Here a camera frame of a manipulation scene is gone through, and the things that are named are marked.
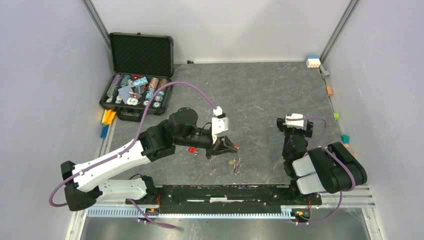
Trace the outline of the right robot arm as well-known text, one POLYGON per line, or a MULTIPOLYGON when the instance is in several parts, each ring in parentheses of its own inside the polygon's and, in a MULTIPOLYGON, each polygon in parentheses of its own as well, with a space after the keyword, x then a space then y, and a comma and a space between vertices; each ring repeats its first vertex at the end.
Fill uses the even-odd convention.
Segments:
POLYGON ((368 181, 365 168, 343 143, 308 148, 313 120, 297 113, 276 120, 278 130, 284 134, 284 170, 292 179, 288 196, 295 204, 302 204, 315 193, 349 192, 368 181))

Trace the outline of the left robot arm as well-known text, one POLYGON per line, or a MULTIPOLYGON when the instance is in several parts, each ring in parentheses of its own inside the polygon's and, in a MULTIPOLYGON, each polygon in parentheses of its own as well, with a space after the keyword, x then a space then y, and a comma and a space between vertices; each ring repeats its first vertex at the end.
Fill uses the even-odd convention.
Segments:
POLYGON ((213 117, 209 128, 198 127, 197 121, 197 112, 183 107, 158 125, 141 132, 136 140, 108 154, 85 163, 62 163, 62 177, 68 181, 64 194, 69 210, 77 212, 97 202, 119 199, 153 203, 157 190, 151 177, 133 180, 112 178, 131 168, 173 155, 177 146, 204 149, 207 159, 239 151, 239 147, 225 136, 229 130, 227 117, 213 117))

